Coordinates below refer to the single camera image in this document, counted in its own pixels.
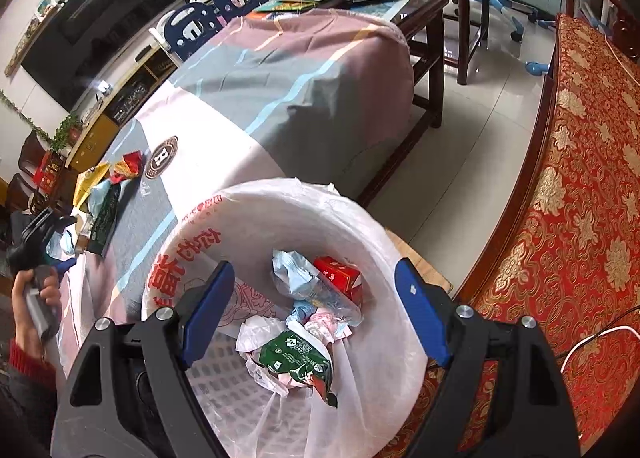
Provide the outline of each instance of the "red sleeve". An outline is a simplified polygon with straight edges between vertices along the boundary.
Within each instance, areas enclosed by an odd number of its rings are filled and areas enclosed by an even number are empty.
[[[56,390],[56,369],[48,362],[28,356],[15,343],[15,339],[11,339],[9,364],[34,382],[49,390]]]

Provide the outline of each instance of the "person's hand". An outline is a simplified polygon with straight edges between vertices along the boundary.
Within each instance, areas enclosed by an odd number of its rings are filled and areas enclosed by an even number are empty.
[[[44,280],[40,297],[49,307],[60,308],[60,290],[58,289],[58,273],[51,267],[50,276]],[[34,359],[44,358],[44,349],[38,336],[31,314],[24,300],[24,288],[33,279],[33,271],[20,271],[15,276],[11,291],[11,302],[14,308],[15,343],[28,356]]]

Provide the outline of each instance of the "wall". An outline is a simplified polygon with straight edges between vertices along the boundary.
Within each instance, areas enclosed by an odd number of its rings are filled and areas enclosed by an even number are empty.
[[[0,16],[0,88],[22,112],[31,117],[34,123],[53,135],[60,121],[67,115],[65,109],[55,102],[49,94],[38,86],[22,67],[18,67],[14,76],[4,76],[4,67],[14,53],[23,32],[27,28],[34,10],[40,0],[12,0]],[[134,64],[134,58],[145,45],[151,44],[151,36],[142,31],[121,53],[113,60],[102,75],[114,84]],[[93,96],[80,105],[79,112],[91,106]],[[0,108],[0,178],[10,181],[18,171],[17,159],[20,155],[22,143],[29,134],[29,127],[20,121],[9,110]]]

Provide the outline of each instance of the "trash can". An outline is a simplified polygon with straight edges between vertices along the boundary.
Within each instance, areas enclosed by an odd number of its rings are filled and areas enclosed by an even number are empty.
[[[280,317],[292,300],[271,278],[273,249],[329,255],[364,278],[363,322],[332,345],[338,408],[310,388],[286,398],[254,382],[236,352],[252,315]],[[202,285],[220,260],[236,287],[205,358],[188,371],[231,458],[370,458],[398,432],[424,379],[426,356],[394,287],[400,254],[385,230],[331,187],[279,178],[247,182],[199,204],[172,231],[149,273],[142,317]]]

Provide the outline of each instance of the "logo on tablecloth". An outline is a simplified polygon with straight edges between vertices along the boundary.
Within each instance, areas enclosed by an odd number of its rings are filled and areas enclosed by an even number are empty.
[[[175,136],[165,140],[158,148],[154,149],[146,163],[145,177],[159,177],[174,160],[176,151],[178,151],[178,137]]]

